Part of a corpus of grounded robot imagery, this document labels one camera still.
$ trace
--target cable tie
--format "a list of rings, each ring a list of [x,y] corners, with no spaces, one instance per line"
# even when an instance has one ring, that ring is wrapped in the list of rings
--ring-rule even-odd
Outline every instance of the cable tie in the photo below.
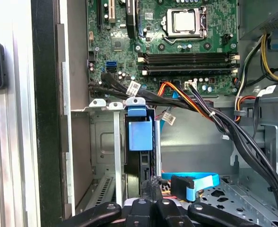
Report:
[[[269,187],[267,189],[268,189],[269,192],[278,192],[278,188]]]
[[[208,115],[209,117],[212,117],[212,116],[214,116],[216,113],[213,111],[213,112],[211,112],[210,113],[210,115]]]

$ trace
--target black ram slot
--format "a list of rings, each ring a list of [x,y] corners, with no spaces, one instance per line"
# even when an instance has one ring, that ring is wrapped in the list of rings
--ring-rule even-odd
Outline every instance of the black ram slot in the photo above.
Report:
[[[199,74],[230,74],[231,71],[237,68],[236,65],[226,66],[139,66],[139,70],[147,71],[148,75],[162,76],[167,74],[186,74],[186,75],[199,75]]]
[[[230,53],[163,53],[163,54],[150,54],[138,53],[138,57],[142,58],[184,58],[184,57],[217,57],[217,58],[230,58],[236,54]]]
[[[199,63],[229,63],[234,54],[229,53],[176,53],[148,54],[138,53],[140,62],[145,64],[199,64]]]
[[[204,63],[210,63],[210,64],[221,64],[230,62],[229,59],[189,59],[189,58],[183,58],[183,59],[157,59],[157,60],[146,60],[144,62],[145,64],[149,65],[159,65],[159,64],[204,64]]]
[[[102,2],[101,0],[97,0],[97,26],[99,30],[101,30],[102,27],[102,19]]]

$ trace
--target white label sticker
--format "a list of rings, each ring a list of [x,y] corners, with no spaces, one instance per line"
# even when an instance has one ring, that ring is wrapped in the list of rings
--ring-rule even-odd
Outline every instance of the white label sticker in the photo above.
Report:
[[[126,94],[130,97],[136,97],[136,94],[138,93],[139,89],[141,87],[141,84],[131,81],[128,90],[126,91]]]
[[[266,94],[272,94],[272,93],[274,92],[276,86],[277,86],[277,85],[271,85],[271,86],[267,87],[266,90],[265,90],[264,95],[266,95]]]
[[[265,89],[261,90],[261,91],[258,93],[257,97],[262,97],[262,95],[265,94],[265,91],[266,91]]]
[[[153,19],[153,13],[145,13],[144,14],[145,20],[152,20]]]
[[[166,121],[170,125],[173,125],[174,121],[176,120],[176,117],[172,116],[170,113],[165,111],[163,114],[162,120]]]
[[[222,135],[222,139],[224,139],[224,140],[229,140],[229,136],[227,136],[227,135]]]

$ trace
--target orange wire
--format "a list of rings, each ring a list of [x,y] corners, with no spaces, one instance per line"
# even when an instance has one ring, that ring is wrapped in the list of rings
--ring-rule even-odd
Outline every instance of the orange wire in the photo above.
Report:
[[[165,87],[166,86],[169,86],[169,87],[171,87],[172,89],[174,89],[176,92],[178,92],[178,94],[180,95],[180,96],[182,96],[198,113],[200,113],[201,115],[203,115],[203,116],[205,116],[206,118],[208,118],[208,119],[210,119],[211,120],[211,118],[209,117],[209,116],[207,116],[204,112],[202,112],[200,109],[199,109],[199,107],[195,104],[195,102],[191,99],[191,98],[189,98],[188,96],[185,96],[175,85],[173,85],[172,83],[170,83],[170,82],[164,82],[162,85],[161,85],[161,87],[160,87],[160,89],[159,89],[159,92],[158,92],[158,95],[161,95],[161,94],[163,94],[163,92],[164,92],[164,90],[165,90]]]
[[[244,96],[244,97],[240,98],[238,101],[238,104],[237,104],[237,110],[240,110],[240,104],[246,99],[256,99],[256,97],[255,96]],[[238,116],[235,121],[237,122],[240,119],[241,119],[241,117]]]

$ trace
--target pcie slot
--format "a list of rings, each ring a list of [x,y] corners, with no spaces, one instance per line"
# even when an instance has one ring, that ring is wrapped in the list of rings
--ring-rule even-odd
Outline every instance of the pcie slot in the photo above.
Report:
[[[116,23],[115,0],[109,0],[109,22]]]
[[[101,30],[102,27],[102,19],[102,2],[101,0],[97,0],[97,26],[99,30]]]

